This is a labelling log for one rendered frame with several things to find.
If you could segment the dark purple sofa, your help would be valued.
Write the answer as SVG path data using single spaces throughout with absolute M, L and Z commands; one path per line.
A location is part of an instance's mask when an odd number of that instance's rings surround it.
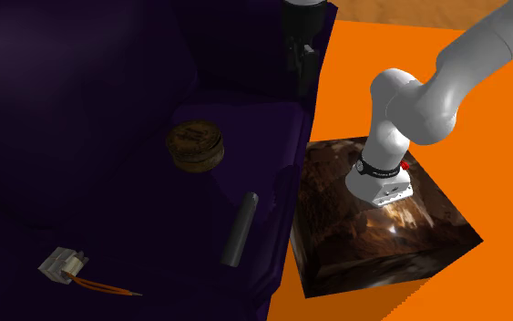
M 313 48 L 287 49 L 283 0 L 0 0 L 0 321 L 267 321 L 337 13 L 318 1 Z M 196 119 L 225 149 L 201 173 L 166 146 Z M 142 296 L 49 280 L 58 246 Z

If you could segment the dark grey cylinder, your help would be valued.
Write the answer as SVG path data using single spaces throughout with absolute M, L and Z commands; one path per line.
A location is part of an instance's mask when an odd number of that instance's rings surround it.
M 255 192 L 244 194 L 232 224 L 227 243 L 221 253 L 221 264 L 229 267 L 237 267 L 239 265 L 258 203 L 259 196 Z

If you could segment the patterned brown robot stand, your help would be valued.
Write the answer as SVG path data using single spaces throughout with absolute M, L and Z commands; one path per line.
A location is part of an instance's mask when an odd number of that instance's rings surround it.
M 346 188 L 366 139 L 306 147 L 291 244 L 306 297 L 429 278 L 482 238 L 411 154 L 414 194 L 381 208 Z

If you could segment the orange rug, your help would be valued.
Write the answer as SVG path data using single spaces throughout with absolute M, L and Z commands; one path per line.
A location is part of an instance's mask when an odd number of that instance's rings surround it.
M 372 79 L 389 67 L 420 80 L 457 31 L 337 21 L 312 137 L 363 136 Z M 431 279 L 307 299 L 292 256 L 267 321 L 513 321 L 513 61 L 467 96 L 454 131 L 415 158 L 482 237 Z

